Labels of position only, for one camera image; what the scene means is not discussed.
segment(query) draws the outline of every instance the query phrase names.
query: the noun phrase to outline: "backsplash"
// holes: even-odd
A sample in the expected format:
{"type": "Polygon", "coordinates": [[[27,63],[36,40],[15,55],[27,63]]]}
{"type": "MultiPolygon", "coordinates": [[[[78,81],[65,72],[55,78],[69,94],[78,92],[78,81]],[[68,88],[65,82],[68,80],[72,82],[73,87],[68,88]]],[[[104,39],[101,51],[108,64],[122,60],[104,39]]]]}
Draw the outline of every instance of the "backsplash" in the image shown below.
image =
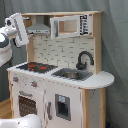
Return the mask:
{"type": "MultiPolygon", "coordinates": [[[[51,40],[50,36],[33,38],[34,61],[76,68],[79,53],[88,51],[94,57],[94,39],[83,37],[51,40]]],[[[87,55],[82,56],[82,63],[87,62],[87,70],[94,70],[87,55]]]]}

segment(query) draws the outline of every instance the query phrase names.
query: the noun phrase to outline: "cabinet door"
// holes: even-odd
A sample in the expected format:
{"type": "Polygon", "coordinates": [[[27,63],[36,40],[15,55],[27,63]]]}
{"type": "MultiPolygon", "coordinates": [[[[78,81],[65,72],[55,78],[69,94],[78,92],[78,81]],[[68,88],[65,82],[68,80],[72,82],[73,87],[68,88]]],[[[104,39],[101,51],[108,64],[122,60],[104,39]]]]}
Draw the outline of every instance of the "cabinet door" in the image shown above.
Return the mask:
{"type": "Polygon", "coordinates": [[[82,128],[81,89],[46,82],[46,128],[82,128]]]}
{"type": "Polygon", "coordinates": [[[89,35],[92,32],[91,17],[90,15],[75,15],[51,18],[51,38],[89,35]]]}

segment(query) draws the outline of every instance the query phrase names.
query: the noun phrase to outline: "stovetop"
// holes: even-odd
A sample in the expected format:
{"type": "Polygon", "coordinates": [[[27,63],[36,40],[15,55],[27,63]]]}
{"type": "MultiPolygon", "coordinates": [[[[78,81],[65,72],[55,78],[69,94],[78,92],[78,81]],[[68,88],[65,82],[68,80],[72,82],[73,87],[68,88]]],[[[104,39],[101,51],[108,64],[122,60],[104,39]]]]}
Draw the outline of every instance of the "stovetop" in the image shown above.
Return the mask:
{"type": "Polygon", "coordinates": [[[52,69],[57,68],[57,66],[54,65],[48,65],[48,64],[42,64],[37,62],[30,62],[27,64],[24,64],[22,66],[17,67],[19,69],[28,70],[30,72],[38,72],[38,73],[46,73],[48,71],[51,71],[52,69]]]}

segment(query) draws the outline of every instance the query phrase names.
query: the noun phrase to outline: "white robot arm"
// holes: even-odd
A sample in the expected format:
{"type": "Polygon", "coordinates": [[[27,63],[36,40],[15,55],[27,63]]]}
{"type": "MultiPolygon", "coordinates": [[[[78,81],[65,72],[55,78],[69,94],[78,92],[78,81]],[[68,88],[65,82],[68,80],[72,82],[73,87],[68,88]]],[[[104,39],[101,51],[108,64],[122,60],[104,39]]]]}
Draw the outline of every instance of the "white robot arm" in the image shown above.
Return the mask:
{"type": "Polygon", "coordinates": [[[0,67],[12,58],[10,39],[15,39],[15,45],[21,47],[29,43],[28,35],[20,13],[5,19],[5,27],[0,28],[0,67]]]}
{"type": "Polygon", "coordinates": [[[0,119],[0,128],[42,128],[41,124],[40,118],[34,114],[15,119],[0,119]]]}

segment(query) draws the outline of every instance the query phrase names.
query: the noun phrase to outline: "cabinet handle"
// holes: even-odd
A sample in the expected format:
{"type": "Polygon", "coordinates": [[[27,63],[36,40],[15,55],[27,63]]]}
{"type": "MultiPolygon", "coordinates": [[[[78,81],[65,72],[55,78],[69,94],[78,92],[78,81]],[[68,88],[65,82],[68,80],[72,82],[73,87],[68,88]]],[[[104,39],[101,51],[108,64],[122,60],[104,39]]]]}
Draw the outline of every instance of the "cabinet handle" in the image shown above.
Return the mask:
{"type": "Polygon", "coordinates": [[[55,29],[56,29],[55,37],[58,37],[58,22],[57,22],[57,20],[54,21],[54,25],[55,25],[55,29]]]}
{"type": "Polygon", "coordinates": [[[48,118],[49,118],[49,120],[52,119],[52,116],[50,115],[50,107],[51,107],[51,102],[48,102],[47,114],[48,114],[48,118]]]}
{"type": "Polygon", "coordinates": [[[27,93],[25,93],[25,92],[23,92],[23,91],[19,91],[19,93],[20,93],[21,95],[23,95],[23,96],[32,97],[32,94],[27,94],[27,93]]]}

